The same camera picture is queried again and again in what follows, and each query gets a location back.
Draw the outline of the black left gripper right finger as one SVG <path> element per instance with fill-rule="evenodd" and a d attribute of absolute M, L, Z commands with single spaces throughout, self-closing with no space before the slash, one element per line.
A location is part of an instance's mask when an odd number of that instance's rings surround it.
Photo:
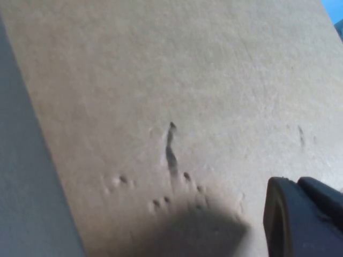
<path fill-rule="evenodd" d="M 311 177 L 301 177 L 297 184 L 317 208 L 342 230 L 342 193 Z"/>

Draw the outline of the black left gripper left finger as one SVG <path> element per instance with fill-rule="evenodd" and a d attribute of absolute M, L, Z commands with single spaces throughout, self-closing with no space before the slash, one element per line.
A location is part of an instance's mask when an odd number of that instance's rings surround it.
<path fill-rule="evenodd" d="M 263 226 L 269 256 L 342 256 L 342 230 L 287 178 L 269 179 Z"/>

